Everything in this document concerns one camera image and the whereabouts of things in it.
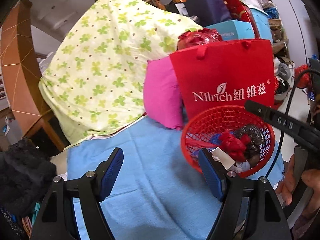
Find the finger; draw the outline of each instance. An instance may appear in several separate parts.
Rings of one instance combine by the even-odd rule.
[[[288,164],[288,170],[294,168],[294,154],[291,155],[290,160],[289,160],[289,164]]]
[[[320,170],[304,171],[301,178],[308,187],[313,188],[315,192],[320,192]]]
[[[279,182],[278,187],[275,190],[276,194],[280,194],[282,192],[283,186],[284,186],[284,181],[282,180]]]
[[[292,192],[296,186],[296,181],[293,176],[293,170],[294,170],[294,154],[290,158],[290,161],[288,164],[288,170],[284,178],[284,184],[286,185],[287,189],[290,192]]]
[[[311,197],[308,206],[302,212],[302,215],[306,218],[312,218],[315,215],[315,212],[320,207],[320,193],[314,192],[313,196]]]
[[[291,192],[288,190],[288,188],[284,185],[282,188],[282,193],[281,193],[282,199],[284,200],[286,205],[290,205],[292,201],[292,195]]]
[[[319,113],[320,113],[320,109],[318,108],[316,111],[312,113],[312,115],[315,116],[316,114],[319,114]]]

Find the green clover blanket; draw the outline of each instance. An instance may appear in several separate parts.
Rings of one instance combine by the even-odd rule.
[[[192,20],[142,0],[98,0],[67,34],[39,82],[70,143],[111,135],[144,113],[148,60],[176,50]]]

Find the black cable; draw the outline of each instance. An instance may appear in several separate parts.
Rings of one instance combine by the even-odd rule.
[[[320,77],[320,71],[317,71],[317,70],[314,70],[314,69],[306,69],[304,71],[302,71],[299,76],[296,78],[295,82],[294,82],[294,85],[292,87],[292,91],[291,91],[291,94],[289,96],[289,100],[288,100],[288,104],[287,104],[287,108],[285,110],[285,115],[288,116],[289,114],[289,109],[290,109],[290,105],[291,105],[291,102],[292,102],[292,99],[293,99],[293,94],[294,94],[294,91],[296,90],[297,88],[297,84],[299,83],[301,77],[305,74],[305,73],[314,73],[314,74],[317,74],[319,77]],[[275,166],[277,160],[278,160],[278,157],[279,157],[279,154],[280,154],[280,150],[281,150],[281,146],[282,146],[282,142],[283,142],[283,137],[284,137],[284,131],[281,131],[281,135],[280,135],[280,140],[279,140],[279,145],[278,145],[278,150],[276,152],[276,156],[266,174],[266,178],[269,176],[271,170],[273,169],[273,167]]]

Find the red plastic bag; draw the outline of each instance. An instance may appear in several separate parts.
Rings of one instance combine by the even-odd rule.
[[[302,65],[302,66],[300,66],[300,67],[298,67],[298,68],[295,68],[295,69],[294,69],[294,76],[295,76],[295,77],[298,77],[299,74],[300,74],[302,71],[304,71],[304,70],[306,70],[306,69],[308,69],[308,68],[309,68],[308,65]],[[305,74],[300,78],[300,81],[299,81],[299,83],[297,84],[297,88],[303,89],[303,88],[309,87],[310,85],[311,85],[310,75],[309,75],[308,73],[305,73]]]
[[[279,87],[279,80],[277,79],[277,77],[275,77],[275,92]]]
[[[222,41],[221,35],[216,29],[203,28],[195,32],[187,31],[178,37],[178,50],[189,47]]]

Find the red plastic basket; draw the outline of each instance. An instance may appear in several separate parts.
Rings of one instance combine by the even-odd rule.
[[[266,144],[260,146],[261,156],[258,165],[238,174],[241,178],[246,178],[259,171],[269,161],[275,147],[275,134],[271,125],[265,123],[254,114],[247,112],[243,106],[218,106],[195,116],[182,131],[182,153],[188,163],[202,173],[198,162],[190,156],[191,153],[198,150],[199,147],[186,145],[186,138],[210,142],[210,138],[214,134],[222,133],[226,129],[235,131],[249,123],[256,125],[262,131]]]

